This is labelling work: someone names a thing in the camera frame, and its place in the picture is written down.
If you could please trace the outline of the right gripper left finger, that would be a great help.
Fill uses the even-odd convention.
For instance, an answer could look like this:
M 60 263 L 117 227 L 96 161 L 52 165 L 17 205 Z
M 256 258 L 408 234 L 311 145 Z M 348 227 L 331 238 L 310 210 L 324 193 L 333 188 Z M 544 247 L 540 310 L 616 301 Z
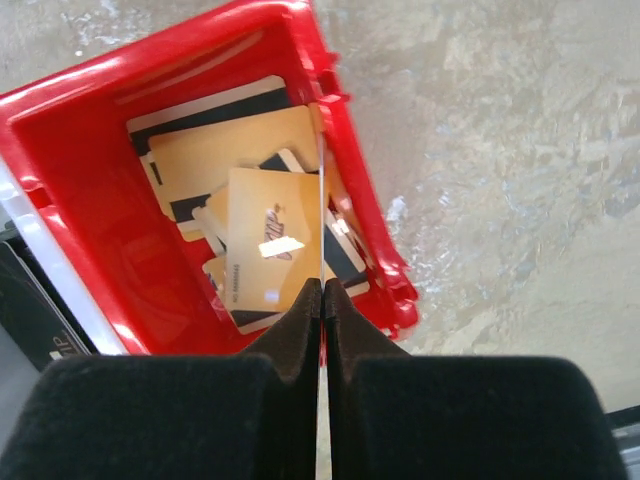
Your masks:
M 311 479 L 322 288 L 228 356 L 53 363 L 1 454 L 5 479 Z

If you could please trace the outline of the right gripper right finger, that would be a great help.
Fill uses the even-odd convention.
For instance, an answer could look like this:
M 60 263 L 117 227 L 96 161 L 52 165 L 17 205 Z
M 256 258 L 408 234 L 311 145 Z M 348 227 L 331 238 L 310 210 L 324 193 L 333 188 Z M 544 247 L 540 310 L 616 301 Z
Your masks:
M 541 356 L 413 356 L 331 280 L 324 293 L 336 479 L 623 479 L 586 375 Z

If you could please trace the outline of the gold card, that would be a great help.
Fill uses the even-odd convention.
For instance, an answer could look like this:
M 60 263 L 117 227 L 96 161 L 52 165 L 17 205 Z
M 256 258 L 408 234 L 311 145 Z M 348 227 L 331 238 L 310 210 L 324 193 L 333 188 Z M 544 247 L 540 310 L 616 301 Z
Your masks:
M 317 150 L 319 159 L 319 208 L 320 208 L 320 270 L 319 278 L 321 294 L 324 294 L 326 284 L 325 264 L 325 161 L 326 142 L 324 138 L 324 123 L 319 103 L 310 106 L 312 120 L 316 132 Z M 319 377 L 318 377 L 318 403 L 317 403 L 317 440 L 316 440 L 316 479 L 332 479 L 331 435 L 329 413 L 329 383 L 327 373 L 326 332 L 324 321 L 320 320 L 320 349 L 319 349 Z

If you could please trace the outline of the red plastic bin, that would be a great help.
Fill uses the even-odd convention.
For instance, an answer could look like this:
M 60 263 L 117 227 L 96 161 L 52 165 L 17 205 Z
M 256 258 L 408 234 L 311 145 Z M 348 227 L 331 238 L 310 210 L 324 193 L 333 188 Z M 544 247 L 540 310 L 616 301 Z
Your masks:
M 310 278 L 418 294 L 308 1 L 234 1 L 4 94 L 1 200 L 103 353 L 237 352 Z

